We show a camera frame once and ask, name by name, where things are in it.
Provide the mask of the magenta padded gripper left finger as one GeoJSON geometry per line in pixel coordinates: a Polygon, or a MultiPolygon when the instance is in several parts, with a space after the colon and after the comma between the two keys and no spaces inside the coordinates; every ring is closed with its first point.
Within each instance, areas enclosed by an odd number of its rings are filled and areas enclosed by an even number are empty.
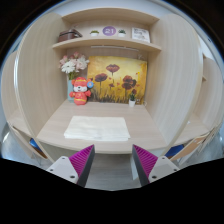
{"type": "Polygon", "coordinates": [[[90,145],[70,157],[61,156],[47,171],[78,186],[86,185],[95,156],[95,146],[90,145]]]}

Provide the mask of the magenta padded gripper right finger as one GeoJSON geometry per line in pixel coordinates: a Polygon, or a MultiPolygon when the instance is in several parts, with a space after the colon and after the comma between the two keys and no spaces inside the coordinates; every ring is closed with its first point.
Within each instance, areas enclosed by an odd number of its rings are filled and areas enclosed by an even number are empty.
{"type": "Polygon", "coordinates": [[[142,186],[179,171],[166,156],[157,157],[137,145],[132,146],[132,156],[142,186]]]}

